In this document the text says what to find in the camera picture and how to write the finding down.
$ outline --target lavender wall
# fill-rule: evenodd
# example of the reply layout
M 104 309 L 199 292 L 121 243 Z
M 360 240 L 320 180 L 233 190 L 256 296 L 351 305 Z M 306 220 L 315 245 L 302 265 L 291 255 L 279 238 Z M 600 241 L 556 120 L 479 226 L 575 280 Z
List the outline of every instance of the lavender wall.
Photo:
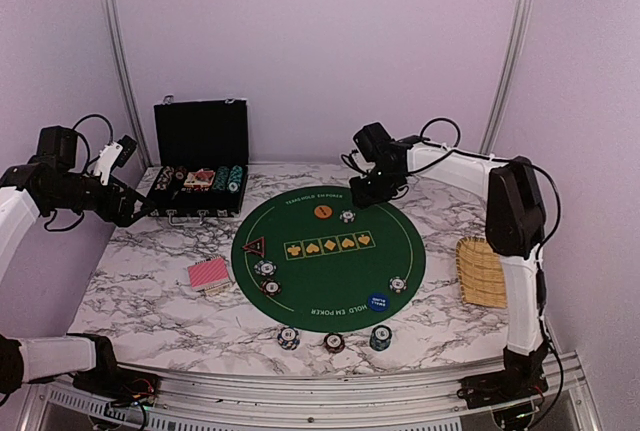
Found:
M 117 135 L 130 133 L 100 0 L 0 0 L 0 22 L 0 172 L 29 159 L 40 128 L 89 112 L 108 116 Z M 82 128 L 94 153 L 106 143 L 101 126 Z M 121 177 L 135 183 L 140 174 L 132 159 Z M 39 220 L 0 284 L 0 333 L 66 332 L 112 231 L 88 216 L 75 231 L 50 234 Z M 20 405 L 14 396 L 0 410 L 2 429 L 13 429 Z
M 606 430 L 640 426 L 640 0 L 535 0 L 496 153 L 558 182 L 551 322 Z
M 249 98 L 254 161 L 335 161 L 364 124 L 445 115 L 477 149 L 515 0 L 118 0 L 152 156 L 152 107 Z

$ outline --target woven basket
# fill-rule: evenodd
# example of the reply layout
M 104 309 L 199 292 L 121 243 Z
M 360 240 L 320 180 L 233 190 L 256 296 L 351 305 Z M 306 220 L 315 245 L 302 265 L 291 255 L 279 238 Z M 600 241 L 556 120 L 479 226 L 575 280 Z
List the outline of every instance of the woven basket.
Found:
M 507 291 L 500 257 L 486 239 L 468 237 L 458 241 L 456 266 L 462 300 L 492 308 L 507 307 Z

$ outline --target marble table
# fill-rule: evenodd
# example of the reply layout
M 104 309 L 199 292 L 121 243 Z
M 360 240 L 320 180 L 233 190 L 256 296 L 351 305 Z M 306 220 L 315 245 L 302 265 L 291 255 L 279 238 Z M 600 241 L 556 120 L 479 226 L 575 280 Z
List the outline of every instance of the marble table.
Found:
M 151 168 L 143 177 L 143 193 L 157 171 Z M 70 332 L 108 336 L 120 362 L 234 375 L 395 373 L 500 356 L 506 310 L 462 303 L 455 270 L 457 240 L 483 235 L 483 203 L 425 178 L 410 178 L 409 193 L 394 202 L 424 240 L 427 269 L 413 300 L 385 321 L 394 338 L 383 352 L 369 347 L 370 329 L 346 333 L 347 347 L 337 355 L 324 350 L 323 334 L 308 331 L 301 331 L 297 350 L 285 351 L 275 339 L 281 325 L 237 285 L 213 297 L 191 289 L 187 267 L 197 261 L 220 254 L 231 270 L 235 232 L 260 203 L 303 186 L 347 186 L 352 175 L 337 165 L 251 165 L 239 217 L 185 228 L 149 217 L 117 229 Z

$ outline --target poker chip case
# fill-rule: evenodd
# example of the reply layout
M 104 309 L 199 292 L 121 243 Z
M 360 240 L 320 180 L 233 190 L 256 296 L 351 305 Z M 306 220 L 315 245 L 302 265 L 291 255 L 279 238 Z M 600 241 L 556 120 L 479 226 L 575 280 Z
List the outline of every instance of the poker chip case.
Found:
M 249 162 L 247 102 L 165 98 L 154 112 L 162 168 L 148 194 L 157 206 L 152 216 L 239 214 Z

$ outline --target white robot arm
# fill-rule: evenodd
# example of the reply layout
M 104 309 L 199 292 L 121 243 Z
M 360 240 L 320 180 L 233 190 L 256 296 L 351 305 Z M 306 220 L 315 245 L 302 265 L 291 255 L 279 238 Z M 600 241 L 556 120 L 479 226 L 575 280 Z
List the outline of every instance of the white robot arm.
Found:
M 407 153 L 408 170 L 420 169 L 448 151 L 447 148 L 416 144 Z M 502 166 L 504 165 L 494 161 L 451 154 L 419 175 L 464 189 L 487 202 L 489 172 Z M 507 349 L 521 355 L 535 351 L 543 341 L 537 305 L 535 256 L 538 246 L 539 244 L 528 258 L 500 256 L 509 303 Z
M 12 166 L 0 177 L 0 282 L 18 245 L 38 216 L 58 209 L 95 211 L 103 220 L 128 226 L 153 209 L 153 203 L 110 176 L 135 150 L 125 136 L 100 153 L 92 175 L 75 165 L 77 133 L 55 126 L 41 131 L 38 153 L 28 164 Z M 140 210 L 135 204 L 142 202 Z M 101 336 L 12 339 L 0 335 L 0 393 L 22 383 L 79 372 L 78 387 L 119 396 L 131 376 L 117 367 L 111 343 Z
M 438 120 L 458 129 L 447 118 L 430 123 Z M 463 379 L 459 396 L 473 408 L 526 397 L 536 388 L 547 389 L 542 361 L 548 342 L 541 328 L 546 286 L 537 262 L 546 219 L 534 174 L 534 168 L 539 168 L 523 157 L 506 160 L 481 156 L 434 144 L 422 136 L 396 141 L 380 123 L 362 128 L 354 142 L 364 160 L 373 163 L 365 171 L 356 162 L 358 151 L 343 155 L 345 164 L 362 174 L 349 181 L 357 207 L 366 208 L 398 196 L 411 175 L 456 186 L 487 202 L 486 238 L 500 255 L 509 308 L 505 369 Z

